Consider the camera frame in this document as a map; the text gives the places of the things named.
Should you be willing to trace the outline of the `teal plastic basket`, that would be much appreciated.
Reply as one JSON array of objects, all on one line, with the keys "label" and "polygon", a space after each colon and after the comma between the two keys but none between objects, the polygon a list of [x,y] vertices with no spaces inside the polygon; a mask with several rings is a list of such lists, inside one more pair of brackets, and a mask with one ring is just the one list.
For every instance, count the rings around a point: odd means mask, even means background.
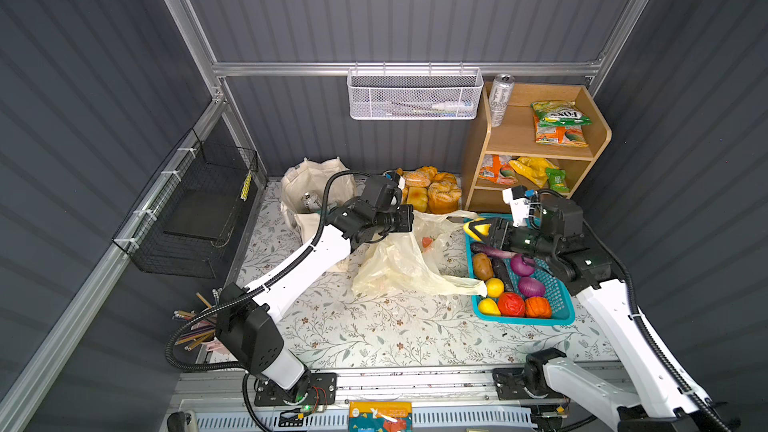
[{"label": "teal plastic basket", "polygon": [[562,281],[544,261],[514,252],[499,252],[470,232],[465,233],[469,276],[486,286],[475,296],[475,315],[504,325],[565,326],[575,321],[575,309]]}]

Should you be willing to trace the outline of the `beige canvas tote bag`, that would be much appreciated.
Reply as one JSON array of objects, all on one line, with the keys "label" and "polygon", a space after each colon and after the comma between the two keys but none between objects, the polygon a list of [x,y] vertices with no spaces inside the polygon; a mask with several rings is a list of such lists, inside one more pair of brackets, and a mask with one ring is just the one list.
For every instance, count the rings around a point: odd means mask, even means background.
[{"label": "beige canvas tote bag", "polygon": [[[347,167],[338,157],[320,163],[305,158],[300,164],[289,168],[282,177],[280,212],[302,244],[310,241],[317,231],[327,181],[333,174],[345,170]],[[336,179],[329,192],[327,208],[352,199],[356,195],[356,186],[353,176]],[[329,272],[348,272],[350,264],[351,258],[344,259],[332,266]]]}]

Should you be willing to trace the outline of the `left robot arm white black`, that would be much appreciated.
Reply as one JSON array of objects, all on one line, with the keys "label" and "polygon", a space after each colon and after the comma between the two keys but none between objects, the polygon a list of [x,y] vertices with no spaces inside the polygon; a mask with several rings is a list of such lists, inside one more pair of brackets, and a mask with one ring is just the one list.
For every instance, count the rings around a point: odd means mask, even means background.
[{"label": "left robot arm white black", "polygon": [[[231,284],[222,291],[222,301],[193,317],[171,334],[165,359],[184,372],[206,372],[231,368],[266,378],[281,389],[291,403],[300,402],[310,388],[311,373],[285,345],[277,324],[288,308],[318,278],[359,247],[391,234],[409,233],[414,209],[404,203],[405,180],[389,171],[364,174],[360,195],[335,207],[330,192],[338,179],[352,176],[345,170],[326,182],[314,235],[275,269],[244,287]],[[220,363],[188,363],[175,355],[181,336],[193,325],[215,318],[215,337],[233,355]]]}]

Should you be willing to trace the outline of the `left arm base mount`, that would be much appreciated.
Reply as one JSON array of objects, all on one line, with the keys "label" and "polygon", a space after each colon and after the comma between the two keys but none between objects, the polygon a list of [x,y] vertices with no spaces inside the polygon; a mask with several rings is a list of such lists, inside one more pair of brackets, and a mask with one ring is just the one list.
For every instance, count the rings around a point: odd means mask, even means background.
[{"label": "left arm base mount", "polygon": [[260,407],[277,406],[328,406],[335,403],[338,375],[330,372],[305,372],[298,382],[288,389],[275,381],[259,377],[253,391],[253,404]]}]

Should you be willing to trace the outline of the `silver can front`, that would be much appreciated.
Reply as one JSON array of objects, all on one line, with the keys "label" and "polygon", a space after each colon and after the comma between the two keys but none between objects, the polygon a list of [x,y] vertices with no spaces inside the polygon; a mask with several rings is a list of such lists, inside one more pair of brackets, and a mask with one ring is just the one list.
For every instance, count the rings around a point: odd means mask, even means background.
[{"label": "silver can front", "polygon": [[304,193],[301,202],[308,213],[319,212],[322,207],[322,200],[315,192]]}]

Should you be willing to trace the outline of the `cream plastic grocery bag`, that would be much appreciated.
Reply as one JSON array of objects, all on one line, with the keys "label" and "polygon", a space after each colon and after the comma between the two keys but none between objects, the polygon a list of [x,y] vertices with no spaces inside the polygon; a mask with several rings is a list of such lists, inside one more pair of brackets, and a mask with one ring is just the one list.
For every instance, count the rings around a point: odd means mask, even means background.
[{"label": "cream plastic grocery bag", "polygon": [[445,215],[416,211],[411,232],[392,233],[369,246],[352,281],[352,291],[367,296],[413,292],[485,297],[483,281],[444,272],[451,236],[462,233],[464,223],[478,217],[462,210]]}]

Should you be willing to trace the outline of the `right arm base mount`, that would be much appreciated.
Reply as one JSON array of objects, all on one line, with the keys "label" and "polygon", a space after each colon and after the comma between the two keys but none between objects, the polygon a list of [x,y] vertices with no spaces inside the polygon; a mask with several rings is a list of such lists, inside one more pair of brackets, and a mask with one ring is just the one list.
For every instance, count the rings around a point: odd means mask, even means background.
[{"label": "right arm base mount", "polygon": [[566,397],[551,389],[544,376],[544,366],[551,360],[566,358],[567,355],[548,348],[530,353],[524,362],[515,367],[498,367],[491,371],[492,380],[499,400],[560,400]]}]

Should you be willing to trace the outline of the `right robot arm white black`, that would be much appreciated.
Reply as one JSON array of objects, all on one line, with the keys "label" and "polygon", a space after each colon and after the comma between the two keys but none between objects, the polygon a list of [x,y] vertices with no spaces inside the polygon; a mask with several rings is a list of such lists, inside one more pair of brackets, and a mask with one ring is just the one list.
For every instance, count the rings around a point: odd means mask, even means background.
[{"label": "right robot arm white black", "polygon": [[503,217],[465,224],[474,242],[496,252],[543,261],[570,296],[588,311],[634,387],[628,392],[602,381],[554,348],[530,354],[522,374],[533,396],[560,393],[613,431],[730,431],[718,404],[664,344],[636,297],[627,267],[597,236],[574,201],[550,189],[525,202],[538,213],[530,226]]}]

